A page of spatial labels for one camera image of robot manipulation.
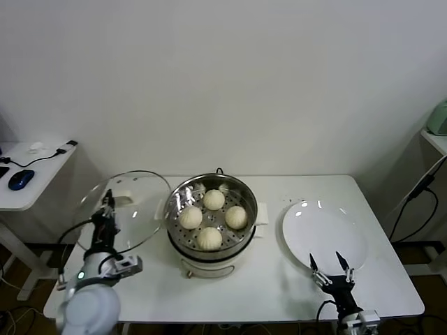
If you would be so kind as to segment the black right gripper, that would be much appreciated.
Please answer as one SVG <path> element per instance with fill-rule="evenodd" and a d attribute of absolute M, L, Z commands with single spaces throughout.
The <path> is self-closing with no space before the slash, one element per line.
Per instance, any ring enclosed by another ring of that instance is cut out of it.
<path fill-rule="evenodd" d="M 324 293 L 333 297 L 339 315 L 359 313 L 363 311 L 363 309 L 357 305 L 351 294 L 355 285 L 355 283 L 353 283 L 354 269 L 349 266 L 347 260 L 338 251 L 336 252 L 336 256 L 345 276 L 326 276 L 318 269 L 316 261 L 310 253 L 309 261 L 312 278 L 317 285 L 323 285 Z"/>

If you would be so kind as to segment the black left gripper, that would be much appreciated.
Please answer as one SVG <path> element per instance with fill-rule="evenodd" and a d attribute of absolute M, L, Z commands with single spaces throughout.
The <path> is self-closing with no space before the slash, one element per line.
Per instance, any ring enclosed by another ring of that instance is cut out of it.
<path fill-rule="evenodd" d="M 108 189 L 101 200 L 101 214 L 94 214 L 91 221 L 94 224 L 94 232 L 91 236 L 91 246 L 88 255 L 95 253 L 116 254 L 114 247 L 115 236 L 119 232 L 115 222 L 115 198 L 112 190 Z"/>

